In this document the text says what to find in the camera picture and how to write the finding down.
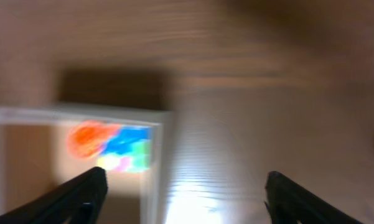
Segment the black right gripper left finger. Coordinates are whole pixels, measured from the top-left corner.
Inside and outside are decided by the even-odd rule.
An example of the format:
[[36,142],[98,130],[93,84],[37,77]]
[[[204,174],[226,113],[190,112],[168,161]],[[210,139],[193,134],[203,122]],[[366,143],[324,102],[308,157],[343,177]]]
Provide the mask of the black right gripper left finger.
[[0,224],[95,224],[107,193],[106,171],[94,167],[38,199],[0,215]]

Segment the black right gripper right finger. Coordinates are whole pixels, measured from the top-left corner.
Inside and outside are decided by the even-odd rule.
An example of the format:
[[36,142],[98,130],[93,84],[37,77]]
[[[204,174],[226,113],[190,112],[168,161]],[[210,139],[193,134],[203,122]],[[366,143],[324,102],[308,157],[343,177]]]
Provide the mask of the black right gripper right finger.
[[280,172],[268,173],[265,190],[272,224],[362,224]]

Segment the orange round wheel toy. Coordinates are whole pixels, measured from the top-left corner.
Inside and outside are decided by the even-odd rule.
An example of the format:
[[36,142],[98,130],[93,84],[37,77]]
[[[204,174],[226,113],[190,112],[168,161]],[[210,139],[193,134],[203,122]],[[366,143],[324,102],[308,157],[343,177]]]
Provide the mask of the orange round wheel toy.
[[67,134],[67,150],[77,159],[90,159],[104,150],[105,142],[121,128],[120,124],[83,121]]

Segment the colourful puzzle cube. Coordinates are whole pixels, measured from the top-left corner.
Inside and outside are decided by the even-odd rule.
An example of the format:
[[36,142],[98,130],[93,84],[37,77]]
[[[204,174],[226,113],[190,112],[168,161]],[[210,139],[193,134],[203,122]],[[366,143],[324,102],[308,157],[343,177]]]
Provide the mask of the colourful puzzle cube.
[[122,173],[141,173],[150,168],[152,128],[127,125],[104,142],[97,166]]

